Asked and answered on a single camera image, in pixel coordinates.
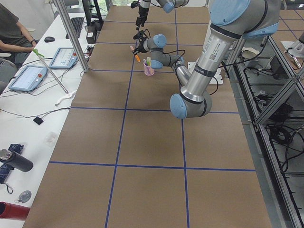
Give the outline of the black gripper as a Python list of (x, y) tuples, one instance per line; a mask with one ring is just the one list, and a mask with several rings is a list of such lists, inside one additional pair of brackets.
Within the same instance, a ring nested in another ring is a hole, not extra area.
[(135, 50), (136, 50), (137, 54), (149, 52), (147, 42), (146, 41), (140, 42), (139, 46), (137, 48), (135, 48)]
[(139, 30), (140, 27), (144, 27), (144, 24), (148, 17), (149, 8), (140, 7), (138, 10), (139, 16), (136, 19), (135, 25), (136, 29)]

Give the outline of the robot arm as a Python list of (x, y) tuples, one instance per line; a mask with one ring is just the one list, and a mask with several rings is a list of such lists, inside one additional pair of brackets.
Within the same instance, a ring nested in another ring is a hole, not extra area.
[(206, 45), (192, 72), (189, 72), (178, 55), (166, 54), (166, 37), (158, 34), (148, 38), (140, 27), (144, 26), (150, 7), (149, 0), (138, 0), (131, 7), (139, 8), (136, 19), (138, 48), (133, 54), (151, 54), (151, 67), (171, 67), (181, 88), (170, 98), (171, 113), (179, 118), (205, 116), (212, 107), (212, 100), (206, 91), (224, 56), (233, 42), (240, 38), (259, 38), (274, 34), (278, 29), (279, 0), (215, 0), (209, 9), (210, 31)]
[[(173, 9), (183, 7), (188, 4), (188, 0), (157, 0), (160, 7), (166, 12), (170, 13)], [(139, 31), (140, 27), (144, 27), (147, 21), (151, 0), (135, 0), (131, 3), (131, 8), (138, 7), (139, 16), (136, 19), (136, 30)]]

